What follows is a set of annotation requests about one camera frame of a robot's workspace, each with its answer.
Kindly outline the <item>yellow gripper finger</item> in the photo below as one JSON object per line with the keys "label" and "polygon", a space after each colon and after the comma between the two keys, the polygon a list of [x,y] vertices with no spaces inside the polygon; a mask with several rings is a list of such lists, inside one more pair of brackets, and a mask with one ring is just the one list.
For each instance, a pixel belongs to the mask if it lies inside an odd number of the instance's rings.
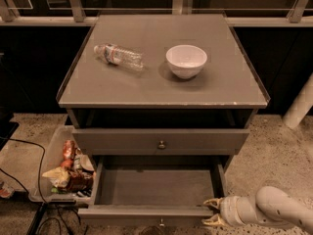
{"label": "yellow gripper finger", "polygon": [[208,208],[219,210],[222,202],[223,202],[223,198],[213,198],[213,199],[204,201],[203,205]]}
{"label": "yellow gripper finger", "polygon": [[226,226],[227,223],[222,218],[220,213],[214,214],[210,218],[203,219],[201,223],[205,226],[211,226],[211,227],[220,227],[220,226]]}

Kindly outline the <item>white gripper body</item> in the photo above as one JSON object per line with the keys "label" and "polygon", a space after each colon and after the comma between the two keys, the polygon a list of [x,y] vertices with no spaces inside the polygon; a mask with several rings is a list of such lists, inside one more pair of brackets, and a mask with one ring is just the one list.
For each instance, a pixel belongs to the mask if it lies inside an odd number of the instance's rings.
{"label": "white gripper body", "polygon": [[253,196],[224,198],[220,204],[220,214],[224,221],[233,227],[258,224],[260,220]]}

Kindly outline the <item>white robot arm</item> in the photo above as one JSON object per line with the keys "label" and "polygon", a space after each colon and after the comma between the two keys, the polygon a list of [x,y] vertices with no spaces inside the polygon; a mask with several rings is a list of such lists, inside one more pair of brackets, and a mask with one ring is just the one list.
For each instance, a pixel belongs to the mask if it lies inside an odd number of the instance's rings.
{"label": "white robot arm", "polygon": [[227,176],[238,188],[234,196],[204,202],[217,210],[206,226],[249,224],[313,233],[312,108],[313,74],[283,117],[257,117],[244,152]]}

